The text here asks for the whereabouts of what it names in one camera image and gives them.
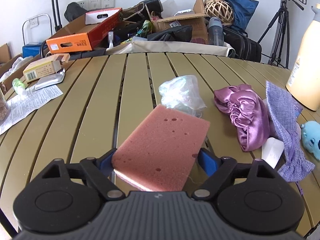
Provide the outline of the small yellow medicine box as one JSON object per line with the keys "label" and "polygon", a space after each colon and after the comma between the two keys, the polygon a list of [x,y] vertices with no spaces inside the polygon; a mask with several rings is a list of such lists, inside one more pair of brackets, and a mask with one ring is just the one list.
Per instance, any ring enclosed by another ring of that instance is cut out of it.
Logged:
{"label": "small yellow medicine box", "polygon": [[69,54],[54,54],[48,57],[31,62],[23,71],[27,83],[38,80],[42,77],[55,74],[61,70],[61,64],[68,62]]}

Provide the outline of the purple woven pouch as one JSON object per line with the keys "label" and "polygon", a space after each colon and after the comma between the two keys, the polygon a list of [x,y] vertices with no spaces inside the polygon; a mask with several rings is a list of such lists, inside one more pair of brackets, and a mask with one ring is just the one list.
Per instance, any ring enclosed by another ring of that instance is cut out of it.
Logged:
{"label": "purple woven pouch", "polygon": [[276,135],[284,143],[286,161],[278,173],[287,182],[299,182],[315,168],[300,146],[297,118],[302,107],[287,90],[270,81],[266,82],[266,103]]}

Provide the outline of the open brown cardboard box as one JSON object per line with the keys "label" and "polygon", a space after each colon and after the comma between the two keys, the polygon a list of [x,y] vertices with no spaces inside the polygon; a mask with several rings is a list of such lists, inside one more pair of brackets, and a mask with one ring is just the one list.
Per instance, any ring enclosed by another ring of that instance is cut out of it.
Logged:
{"label": "open brown cardboard box", "polygon": [[208,44],[208,31],[205,23],[207,16],[204,11],[203,0],[196,0],[192,14],[180,14],[167,18],[155,19],[151,16],[149,9],[147,12],[155,32],[164,31],[173,27],[189,25],[192,26],[191,42],[199,44]]}

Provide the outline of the light blue plush toy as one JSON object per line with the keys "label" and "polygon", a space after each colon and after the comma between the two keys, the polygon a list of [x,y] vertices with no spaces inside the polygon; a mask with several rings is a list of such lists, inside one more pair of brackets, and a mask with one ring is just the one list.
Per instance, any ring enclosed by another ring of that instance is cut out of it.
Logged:
{"label": "light blue plush toy", "polygon": [[320,124],[316,121],[308,121],[300,127],[303,147],[320,160]]}

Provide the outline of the clear jar with snacks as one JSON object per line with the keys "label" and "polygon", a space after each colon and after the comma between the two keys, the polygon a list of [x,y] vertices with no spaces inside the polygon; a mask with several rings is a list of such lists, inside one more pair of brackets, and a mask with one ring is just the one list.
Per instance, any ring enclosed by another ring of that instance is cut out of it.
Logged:
{"label": "clear jar with snacks", "polygon": [[2,90],[0,90],[0,124],[3,124],[9,116],[10,108],[7,100],[4,97]]}

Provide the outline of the printed paper leaflet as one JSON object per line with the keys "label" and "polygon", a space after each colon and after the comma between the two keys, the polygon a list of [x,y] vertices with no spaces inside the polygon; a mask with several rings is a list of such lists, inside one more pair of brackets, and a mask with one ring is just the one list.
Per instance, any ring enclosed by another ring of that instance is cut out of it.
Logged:
{"label": "printed paper leaflet", "polygon": [[50,100],[61,96],[63,92],[53,85],[41,90],[27,89],[26,96],[16,95],[8,101],[10,113],[6,120],[1,124],[1,134],[6,132],[11,126],[26,118],[31,112],[41,108]]}

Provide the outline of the light purple fluffy cloth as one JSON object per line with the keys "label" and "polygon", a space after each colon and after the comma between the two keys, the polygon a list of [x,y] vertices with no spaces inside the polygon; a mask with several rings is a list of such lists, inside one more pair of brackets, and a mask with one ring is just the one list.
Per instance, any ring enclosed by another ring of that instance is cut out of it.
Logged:
{"label": "light purple fluffy cloth", "polygon": [[272,168],[275,168],[284,151],[284,143],[274,137],[270,137],[262,146],[261,158]]}

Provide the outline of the orange cardboard box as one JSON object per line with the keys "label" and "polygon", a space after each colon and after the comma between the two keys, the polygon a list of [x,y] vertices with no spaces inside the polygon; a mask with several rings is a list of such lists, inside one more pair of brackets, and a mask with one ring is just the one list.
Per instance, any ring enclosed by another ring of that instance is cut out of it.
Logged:
{"label": "orange cardboard box", "polygon": [[46,40],[52,54],[92,51],[120,22],[122,8],[87,12]]}

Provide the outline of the blue bag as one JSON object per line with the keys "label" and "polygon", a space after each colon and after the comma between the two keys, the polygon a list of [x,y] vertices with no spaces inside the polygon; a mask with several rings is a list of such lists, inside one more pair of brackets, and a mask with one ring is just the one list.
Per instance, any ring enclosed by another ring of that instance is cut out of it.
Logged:
{"label": "blue bag", "polygon": [[232,7],[234,22],[231,29],[241,34],[247,34],[246,28],[251,20],[259,1],[256,0],[225,0]]}

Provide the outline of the small green bottle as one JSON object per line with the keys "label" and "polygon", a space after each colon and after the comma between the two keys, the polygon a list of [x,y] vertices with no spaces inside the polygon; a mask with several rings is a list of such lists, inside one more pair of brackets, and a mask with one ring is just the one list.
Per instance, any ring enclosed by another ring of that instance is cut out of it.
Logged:
{"label": "small green bottle", "polygon": [[20,79],[18,78],[13,79],[12,87],[14,88],[14,91],[16,92],[17,95],[26,96],[27,91],[25,89],[25,85]]}

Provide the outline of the yellow thermos jug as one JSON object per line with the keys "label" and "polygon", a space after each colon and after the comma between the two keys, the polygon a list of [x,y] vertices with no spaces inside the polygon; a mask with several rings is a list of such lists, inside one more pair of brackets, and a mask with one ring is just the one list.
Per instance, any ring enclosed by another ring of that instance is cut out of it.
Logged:
{"label": "yellow thermos jug", "polygon": [[319,108],[319,4],[311,8],[314,18],[308,26],[286,88],[302,105],[312,111]]}

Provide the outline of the woven rattan ball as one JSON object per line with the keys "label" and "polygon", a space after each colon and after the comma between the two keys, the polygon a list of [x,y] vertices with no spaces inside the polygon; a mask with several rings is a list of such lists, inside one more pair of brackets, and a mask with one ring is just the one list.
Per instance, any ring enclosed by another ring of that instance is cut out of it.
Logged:
{"label": "woven rattan ball", "polygon": [[232,25],[234,11],[226,0],[205,0],[204,11],[210,17],[217,17],[223,25]]}

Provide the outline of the silver foil pouch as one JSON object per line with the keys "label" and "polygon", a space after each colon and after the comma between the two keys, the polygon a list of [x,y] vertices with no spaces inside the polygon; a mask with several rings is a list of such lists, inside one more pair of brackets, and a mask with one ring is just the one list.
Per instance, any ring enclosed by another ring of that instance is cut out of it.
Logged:
{"label": "silver foil pouch", "polygon": [[41,90],[43,88],[60,84],[65,78],[65,69],[60,70],[55,74],[40,78],[34,86],[34,90]]}

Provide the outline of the pink sponge block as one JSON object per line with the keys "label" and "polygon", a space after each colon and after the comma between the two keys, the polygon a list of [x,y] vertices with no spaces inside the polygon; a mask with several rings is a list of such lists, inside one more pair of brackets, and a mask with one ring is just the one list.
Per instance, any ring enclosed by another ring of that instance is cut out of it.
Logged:
{"label": "pink sponge block", "polygon": [[181,191],[209,127],[207,120],[158,105],[116,150],[114,171],[142,191]]}

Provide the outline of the folding slatted camping table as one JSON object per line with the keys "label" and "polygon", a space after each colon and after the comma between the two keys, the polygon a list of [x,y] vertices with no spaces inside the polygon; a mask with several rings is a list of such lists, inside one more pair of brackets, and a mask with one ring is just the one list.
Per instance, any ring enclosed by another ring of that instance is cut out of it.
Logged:
{"label": "folding slatted camping table", "polygon": [[[1,136],[1,209],[14,228],[16,196],[52,160],[75,163],[99,157],[119,146],[160,103],[158,87],[177,76],[194,75],[211,124],[205,147],[217,156],[240,163],[261,157],[240,149],[236,129],[213,103],[213,92],[246,83],[265,96],[266,82],[284,87],[287,69],[228,57],[138,53],[99,56],[65,64],[63,94],[34,111]],[[129,197],[108,203],[94,223],[61,239],[251,239],[231,228],[207,203],[188,198],[206,176],[195,165],[181,193],[133,191],[124,181],[116,185]]]}

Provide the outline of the pink satin cloth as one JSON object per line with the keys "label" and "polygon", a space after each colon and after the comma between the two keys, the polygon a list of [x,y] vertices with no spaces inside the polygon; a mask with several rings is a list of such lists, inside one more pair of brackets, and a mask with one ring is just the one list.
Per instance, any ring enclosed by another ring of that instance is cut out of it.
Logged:
{"label": "pink satin cloth", "polygon": [[238,141],[244,152],[256,150],[268,138],[277,137],[266,100],[261,99],[250,85],[240,84],[215,90],[214,103],[236,127]]}

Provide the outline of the grey water bottle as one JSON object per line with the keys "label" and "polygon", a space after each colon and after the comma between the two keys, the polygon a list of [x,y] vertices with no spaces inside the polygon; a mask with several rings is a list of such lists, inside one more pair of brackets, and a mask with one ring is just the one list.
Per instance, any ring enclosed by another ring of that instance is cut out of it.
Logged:
{"label": "grey water bottle", "polygon": [[223,27],[219,18],[211,17],[208,23],[209,44],[214,46],[224,46]]}

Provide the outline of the crumpled clear plastic bag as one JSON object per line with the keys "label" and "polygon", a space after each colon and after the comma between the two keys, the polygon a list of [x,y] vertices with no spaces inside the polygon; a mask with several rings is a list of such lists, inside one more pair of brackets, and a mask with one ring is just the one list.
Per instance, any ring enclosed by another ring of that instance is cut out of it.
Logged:
{"label": "crumpled clear plastic bag", "polygon": [[158,90],[161,95],[161,104],[167,108],[201,118],[207,107],[200,97],[195,75],[179,76],[166,81],[159,86]]}

